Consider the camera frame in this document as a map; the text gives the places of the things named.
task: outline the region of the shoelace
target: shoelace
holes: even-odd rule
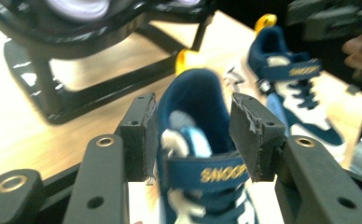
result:
[[[235,65],[233,65],[227,72],[224,74],[224,81],[227,86],[233,88],[233,91],[240,92],[239,84],[245,83],[245,79],[238,73],[234,72]]]
[[[315,94],[312,91],[312,83],[309,80],[301,80],[297,84],[289,84],[289,88],[300,90],[300,94],[293,94],[292,96],[298,99],[302,99],[303,103],[298,107],[307,107],[309,110],[318,106],[318,103],[314,100]]]

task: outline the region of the black clamp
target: black clamp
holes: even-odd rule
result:
[[[362,1],[297,0],[288,5],[286,23],[303,23],[306,41],[361,35]]]
[[[45,181],[32,170],[0,175],[0,223],[130,223],[128,182],[153,178],[156,108],[154,94],[138,96],[114,134],[91,139],[82,163]],[[258,100],[233,94],[230,136],[253,181],[277,176],[285,223],[362,223],[362,176],[318,141],[284,132]]]

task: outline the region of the wooden table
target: wooden table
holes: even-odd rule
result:
[[[152,23],[187,46],[191,45],[197,28],[196,25]],[[201,55],[206,58],[207,67],[220,75],[230,63],[240,62],[254,40],[254,36],[250,29],[225,14],[217,12],[213,23],[207,29]],[[42,178],[46,179],[81,162],[86,144],[97,135],[112,133],[134,97],[155,92],[159,100],[166,87],[174,79],[174,76],[164,78],[86,115],[63,125],[54,126],[45,122],[35,105],[11,78],[3,57],[5,41],[6,37],[0,32],[0,174],[14,169],[29,168],[39,171]],[[165,56],[164,52],[141,36],[131,35],[115,47],[91,57],[74,61],[53,60],[51,65],[55,76],[61,82],[70,89],[79,90],[143,64],[155,62]],[[362,94],[358,93],[355,96],[346,94],[345,88],[343,83],[328,74],[317,79],[318,90],[323,94],[331,91],[324,102],[330,105],[328,108],[331,112],[330,117],[348,136],[348,161],[344,164],[347,166],[362,124]],[[225,96],[229,101],[230,93],[225,91]],[[346,104],[344,99],[358,105]],[[273,184],[249,183],[249,186],[251,186],[261,223],[282,223]],[[150,211],[154,209],[154,199],[157,197],[155,188],[133,183],[131,192],[133,192],[131,194],[132,221],[144,220],[146,223],[152,223]],[[136,211],[134,205],[139,204],[140,208],[144,203],[147,207],[146,213],[141,212],[141,209]]]

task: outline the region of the shoe tongue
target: shoe tongue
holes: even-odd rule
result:
[[[195,120],[189,114],[175,110],[170,114],[169,122],[173,131],[166,130],[166,134],[162,135],[163,146],[170,147],[181,157],[207,158],[213,154],[207,137],[196,127]]]
[[[274,55],[267,58],[269,67],[286,66],[291,64],[291,61],[284,55]]]
[[[185,126],[179,132],[187,141],[189,156],[208,158],[213,154],[207,137],[201,129]]]

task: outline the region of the shoe logo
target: shoe logo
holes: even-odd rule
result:
[[[307,67],[302,67],[302,68],[293,68],[291,70],[289,70],[289,75],[290,76],[302,76],[302,75],[306,75],[306,74],[311,74],[311,73],[315,73],[317,71],[319,71],[320,66],[315,65],[315,66],[307,66]]]
[[[228,166],[226,168],[205,168],[201,173],[201,182],[220,182],[229,179],[236,179],[247,174],[247,167],[245,164],[237,165],[235,167]]]

